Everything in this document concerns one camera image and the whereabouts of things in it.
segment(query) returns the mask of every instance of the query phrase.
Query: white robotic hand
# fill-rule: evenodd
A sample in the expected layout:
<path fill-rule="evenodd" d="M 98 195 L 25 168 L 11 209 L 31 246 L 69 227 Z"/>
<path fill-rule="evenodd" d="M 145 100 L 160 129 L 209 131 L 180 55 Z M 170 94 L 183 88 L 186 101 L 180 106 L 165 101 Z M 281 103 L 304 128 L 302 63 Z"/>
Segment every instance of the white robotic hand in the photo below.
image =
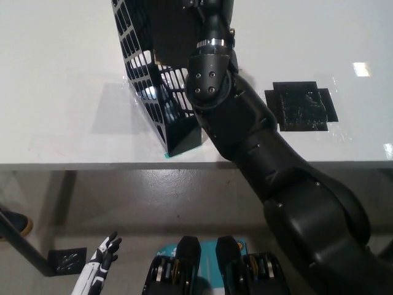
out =
<path fill-rule="evenodd" d="M 90 261 L 86 263 L 71 295 L 99 295 L 111 267 L 116 261 L 114 254 L 119 249 L 122 238 L 117 238 L 117 232 L 108 236 L 97 248 Z"/>

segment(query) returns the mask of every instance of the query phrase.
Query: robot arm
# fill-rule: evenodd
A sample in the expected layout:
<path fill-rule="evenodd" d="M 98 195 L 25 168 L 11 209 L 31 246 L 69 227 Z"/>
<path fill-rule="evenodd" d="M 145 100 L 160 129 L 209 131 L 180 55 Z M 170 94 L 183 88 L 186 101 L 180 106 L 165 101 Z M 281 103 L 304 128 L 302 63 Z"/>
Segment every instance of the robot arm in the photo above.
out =
<path fill-rule="evenodd" d="M 239 75 L 232 7 L 226 0 L 185 6 L 203 20 L 187 78 L 196 118 L 255 190 L 282 250 L 315 291 L 390 294 L 393 267 L 368 249 L 362 205 L 284 141 L 272 112 Z"/>
<path fill-rule="evenodd" d="M 117 232 L 108 236 L 97 248 L 79 275 L 71 295 L 99 295 L 112 262 L 117 260 L 115 254 L 119 249 L 121 238 L 116 239 Z"/>

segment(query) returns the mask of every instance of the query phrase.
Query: silver ring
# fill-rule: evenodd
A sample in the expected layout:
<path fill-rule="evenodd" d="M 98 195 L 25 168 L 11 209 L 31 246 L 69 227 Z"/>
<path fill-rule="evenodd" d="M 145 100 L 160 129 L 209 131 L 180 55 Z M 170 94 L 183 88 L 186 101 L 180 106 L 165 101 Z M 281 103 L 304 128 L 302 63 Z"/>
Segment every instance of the silver ring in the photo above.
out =
<path fill-rule="evenodd" d="M 202 40 L 198 42 L 196 45 L 197 48 L 206 46 L 206 45 L 218 45 L 218 46 L 226 46 L 225 40 L 223 39 L 208 39 L 208 40 Z"/>

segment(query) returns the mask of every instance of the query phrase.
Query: tabletop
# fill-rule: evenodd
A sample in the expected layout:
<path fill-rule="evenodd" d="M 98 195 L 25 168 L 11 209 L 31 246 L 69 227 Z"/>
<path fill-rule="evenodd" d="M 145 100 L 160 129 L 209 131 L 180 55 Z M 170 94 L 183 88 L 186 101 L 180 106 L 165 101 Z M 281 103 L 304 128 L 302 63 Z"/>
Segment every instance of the tabletop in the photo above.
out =
<path fill-rule="evenodd" d="M 393 167 L 393 4 L 236 0 L 241 74 L 328 88 L 328 132 L 281 132 L 322 165 Z M 171 159 L 129 88 L 110 0 L 0 0 L 0 169 L 230 167 L 210 140 Z"/>

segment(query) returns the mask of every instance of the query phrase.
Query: gray floor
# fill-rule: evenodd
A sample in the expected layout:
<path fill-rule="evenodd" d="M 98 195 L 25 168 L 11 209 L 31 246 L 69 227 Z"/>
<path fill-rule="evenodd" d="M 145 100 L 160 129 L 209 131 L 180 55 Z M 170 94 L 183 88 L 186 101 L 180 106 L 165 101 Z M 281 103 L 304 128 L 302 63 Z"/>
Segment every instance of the gray floor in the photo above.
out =
<path fill-rule="evenodd" d="M 370 215 L 370 246 L 379 251 L 393 232 L 389 171 L 328 171 L 346 183 Z M 250 251 L 280 258 L 293 294 L 312 294 L 278 249 L 262 205 L 236 170 L 0 172 L 0 204 L 33 218 L 28 240 L 50 248 L 88 247 L 118 230 L 123 237 L 105 294 L 140 294 L 155 252 L 183 235 L 200 240 L 232 234 Z M 77 276 L 44 278 L 7 243 L 0 243 L 1 294 L 70 294 Z"/>

